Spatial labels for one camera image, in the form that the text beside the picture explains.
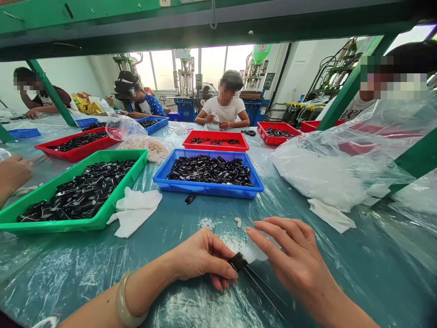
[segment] person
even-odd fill
[[[32,177],[33,163],[19,154],[0,162],[0,209],[19,187]]]
[[[19,67],[14,70],[14,85],[18,87],[21,100],[29,109],[26,116],[31,119],[38,118],[40,113],[58,113],[58,109],[50,99],[42,83],[38,81],[33,71],[26,67]],[[82,115],[77,109],[76,104],[70,95],[59,87],[53,86],[62,100],[62,103],[68,109],[70,114]],[[26,90],[38,91],[35,98],[30,99]]]
[[[115,92],[130,101],[130,118],[139,119],[147,116],[165,116],[159,101],[141,85],[138,76],[130,71],[121,71],[115,83]]]
[[[215,123],[220,129],[243,128],[250,125],[244,101],[238,96],[243,87],[243,78],[237,71],[226,71],[220,79],[218,97],[210,98],[194,120],[197,124]]]
[[[251,240],[269,257],[279,281],[324,327],[377,328],[378,325],[339,287],[321,256],[312,228],[300,220],[269,217],[247,227]],[[260,231],[272,236],[280,250]],[[182,244],[148,263],[82,306],[60,328],[121,328],[140,325],[160,293],[176,280],[209,273],[222,291],[236,283],[227,262],[235,255],[202,228]]]
[[[340,120],[349,121],[357,117],[365,109],[373,108],[381,91],[387,91],[387,84],[402,82],[399,75],[403,73],[435,73],[437,71],[437,41],[410,42],[390,50],[387,57],[392,58],[392,65],[381,65],[380,72],[369,74],[367,90],[360,89]],[[337,96],[333,97],[316,118],[321,121],[325,117]]]

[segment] green plastic tray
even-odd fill
[[[79,220],[17,222],[17,216],[26,212],[31,204],[41,200],[49,200],[55,194],[57,186],[70,181],[75,175],[81,175],[86,166],[98,162],[126,159],[137,159],[137,162],[120,181],[94,217]],[[109,217],[115,213],[117,201],[124,197],[124,189],[133,185],[146,163],[147,150],[99,150],[0,211],[0,231],[8,231],[15,235],[24,235],[49,232],[102,230],[106,227],[106,222]]]

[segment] sleeve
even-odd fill
[[[152,115],[165,115],[165,111],[163,110],[163,107],[159,103],[159,101],[152,95],[147,94],[146,95],[146,101],[150,106],[150,112]]]
[[[37,103],[38,105],[41,105],[41,107],[44,106],[44,104],[42,103],[41,98],[38,95],[36,95],[35,98],[32,99],[32,101],[34,103]]]
[[[212,101],[212,99],[213,99],[213,98],[208,99],[208,100],[206,101],[206,103],[205,103],[205,104],[203,105],[203,107],[202,107],[202,110],[203,110],[207,115],[209,115],[209,114],[212,113],[212,111],[211,111],[211,101]]]
[[[238,114],[240,114],[244,110],[246,110],[246,106],[244,105],[244,101],[241,98],[238,98],[236,114],[238,115]]]
[[[62,90],[62,89],[56,89],[56,92],[58,93],[58,95],[61,98],[61,100],[64,103],[64,105],[67,108],[70,108],[71,107],[71,105],[70,105],[70,103],[71,103],[70,95],[67,92],[65,92],[64,90]]]

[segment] bracelet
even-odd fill
[[[127,305],[126,305],[126,299],[125,299],[125,286],[126,282],[129,279],[129,277],[133,274],[133,272],[127,272],[122,280],[120,281],[120,284],[118,285],[117,290],[117,314],[118,318],[120,319],[120,322],[125,328],[136,328],[139,325],[141,325],[144,320],[146,320],[147,315],[149,314],[149,310],[145,314],[143,314],[141,317],[134,317],[129,312]]]

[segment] finger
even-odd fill
[[[317,244],[317,239],[315,237],[314,230],[313,228],[311,228],[311,226],[309,226],[308,224],[304,223],[301,220],[297,220],[297,219],[288,219],[288,220],[294,222],[299,227],[300,231],[302,231],[302,234],[304,235],[304,237],[307,239],[308,242]]]
[[[214,253],[217,253],[224,259],[230,259],[235,256],[235,253],[231,251],[224,242],[220,240],[215,234],[210,230],[207,231],[208,245]]]
[[[220,281],[222,282],[222,286],[224,289],[229,289],[229,282],[225,278],[221,278]]]
[[[231,267],[229,263],[218,257],[209,255],[205,259],[206,272],[215,273],[216,275],[228,278],[237,279],[237,272]]]
[[[281,263],[286,260],[287,256],[259,231],[251,227],[246,227],[246,232],[249,238],[273,263]]]
[[[211,281],[213,282],[214,287],[217,290],[222,291],[223,286],[222,286],[222,283],[220,281],[220,277],[217,276],[216,274],[213,274],[213,273],[210,273],[209,275],[211,276]]]
[[[272,236],[288,255],[296,255],[301,247],[281,227],[265,222],[255,221],[255,228]]]
[[[283,219],[278,216],[272,216],[264,219],[265,222],[274,224],[287,232],[298,245],[305,249],[310,249],[310,244],[306,240],[300,228],[290,219]]]
[[[21,159],[23,158],[23,156],[21,156],[20,154],[12,154],[12,155],[10,156],[10,158],[11,158],[12,160],[19,161],[19,160],[21,160]]]

